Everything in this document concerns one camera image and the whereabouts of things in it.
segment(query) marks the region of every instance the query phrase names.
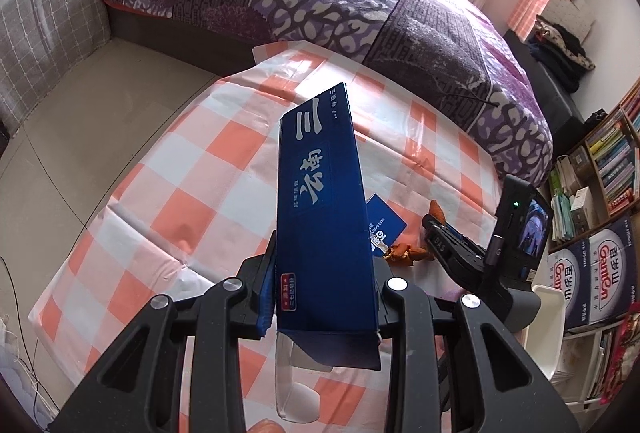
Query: chinese character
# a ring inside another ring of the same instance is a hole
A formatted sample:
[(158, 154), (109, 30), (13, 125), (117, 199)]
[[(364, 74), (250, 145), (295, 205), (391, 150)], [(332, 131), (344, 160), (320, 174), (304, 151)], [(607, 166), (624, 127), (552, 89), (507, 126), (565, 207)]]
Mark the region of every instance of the chinese character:
[(302, 166), (300, 166), (300, 169), (311, 168), (311, 171), (315, 171), (320, 168), (320, 159), (324, 158), (322, 155), (319, 155), (320, 153), (322, 153), (322, 150), (313, 150), (312, 152), (309, 152), (309, 157), (302, 159)]
[[(311, 132), (311, 120), (310, 120), (311, 117), (313, 117), (313, 120), (314, 120), (314, 133), (315, 134), (319, 134), (322, 131), (322, 124), (320, 123), (320, 119), (318, 118), (318, 103), (319, 102), (320, 102), (320, 100), (318, 98), (313, 98), (311, 100), (311, 106), (312, 106), (311, 111), (313, 112), (312, 116), (309, 115), (309, 112), (305, 112), (304, 118), (305, 118), (305, 132), (306, 133), (310, 133)], [(303, 134), (302, 134), (302, 112), (298, 112), (296, 114), (296, 119), (297, 119), (296, 139), (302, 140), (302, 137), (303, 137)]]
[(316, 195), (316, 191), (322, 191), (324, 188), (324, 184), (320, 180), (322, 178), (322, 172), (314, 173), (313, 180), (309, 177), (308, 174), (305, 175), (305, 184), (306, 186), (300, 187), (300, 194), (303, 192), (308, 192), (311, 195), (311, 203), (315, 204), (318, 202), (318, 195)]

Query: checkered tablecloth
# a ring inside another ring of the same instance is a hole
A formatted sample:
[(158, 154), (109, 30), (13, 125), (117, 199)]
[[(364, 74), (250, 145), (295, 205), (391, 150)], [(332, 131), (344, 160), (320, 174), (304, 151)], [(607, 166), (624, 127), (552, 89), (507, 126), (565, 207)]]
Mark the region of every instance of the checkered tablecloth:
[[(341, 81), (366, 195), (377, 193), (404, 219), (401, 240), (418, 241), (436, 199), (452, 225), (486, 245), (500, 186), (490, 156), (454, 123), (398, 84), (308, 42), (254, 54), (254, 68), (209, 87), (133, 168), (31, 311), (42, 343), (73, 383), (152, 295), (200, 294), (265, 251), (276, 218), (278, 121)], [(453, 297), (458, 289), (437, 263), (401, 274), (433, 295)], [(264, 340), (241, 345), (249, 425), (278, 419), (274, 345), (273, 327)], [(382, 350), (381, 372), (296, 370), (296, 380), (320, 394), (321, 416), (310, 425), (282, 422), (285, 429), (381, 432), (390, 359), (388, 345)], [(185, 425), (187, 391), (181, 410)]]

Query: tiled floor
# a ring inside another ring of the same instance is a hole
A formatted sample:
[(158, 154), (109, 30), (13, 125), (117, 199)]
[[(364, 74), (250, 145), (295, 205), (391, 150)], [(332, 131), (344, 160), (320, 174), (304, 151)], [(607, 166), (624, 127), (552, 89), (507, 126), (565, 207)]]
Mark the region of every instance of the tiled floor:
[[(32, 359), (36, 337), (27, 315), (36, 299), (119, 179), (213, 81), (207, 71), (114, 39), (69, 71), (9, 143), (0, 158), (0, 256)], [(2, 265), (0, 315), (17, 333)], [(34, 364), (62, 405), (72, 386), (42, 345)]]

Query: pile of clothes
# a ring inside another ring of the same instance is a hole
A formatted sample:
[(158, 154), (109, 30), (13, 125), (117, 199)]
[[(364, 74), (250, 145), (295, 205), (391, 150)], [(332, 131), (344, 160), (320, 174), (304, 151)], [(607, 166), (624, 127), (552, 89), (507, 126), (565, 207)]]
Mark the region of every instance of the pile of clothes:
[(596, 68), (578, 38), (562, 25), (549, 23), (542, 16), (537, 17), (527, 45), (531, 55), (546, 65), (570, 94), (578, 89), (580, 79)]

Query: gray checkered cloth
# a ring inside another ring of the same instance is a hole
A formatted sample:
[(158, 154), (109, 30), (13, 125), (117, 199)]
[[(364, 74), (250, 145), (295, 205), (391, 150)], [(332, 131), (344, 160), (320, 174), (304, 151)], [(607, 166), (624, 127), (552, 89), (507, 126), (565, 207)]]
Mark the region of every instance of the gray checkered cloth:
[(111, 33), (101, 0), (8, 0), (0, 20), (0, 118), (13, 136), (63, 74)]

